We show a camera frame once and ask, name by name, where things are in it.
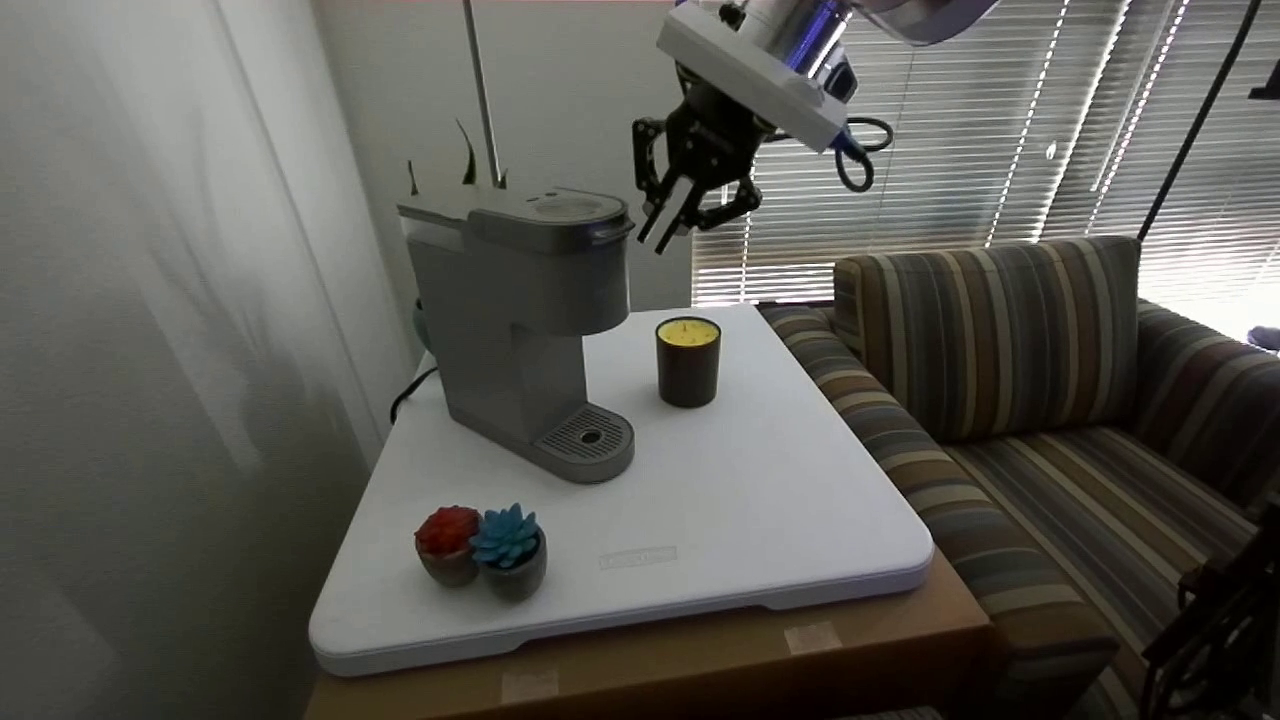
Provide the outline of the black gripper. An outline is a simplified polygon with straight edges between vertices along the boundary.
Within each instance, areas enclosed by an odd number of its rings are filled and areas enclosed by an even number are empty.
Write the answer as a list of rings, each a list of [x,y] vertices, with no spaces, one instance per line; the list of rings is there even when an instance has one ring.
[[[664,120],[633,122],[633,172],[643,193],[641,242],[664,250],[688,229],[718,229],[759,205],[747,181],[754,148],[773,134],[742,102],[682,72],[682,100]]]

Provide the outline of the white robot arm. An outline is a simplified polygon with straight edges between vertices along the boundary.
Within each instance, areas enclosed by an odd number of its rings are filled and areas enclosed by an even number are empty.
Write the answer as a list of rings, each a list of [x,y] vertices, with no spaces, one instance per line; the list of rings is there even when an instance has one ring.
[[[993,7],[997,0],[674,0],[656,47],[674,62],[679,109],[633,122],[641,241],[667,247],[674,230],[754,210],[752,158],[776,138],[828,151],[836,181],[869,193],[870,155],[890,134],[886,122],[880,138],[854,134],[847,25],[864,16],[903,45],[945,45]]]

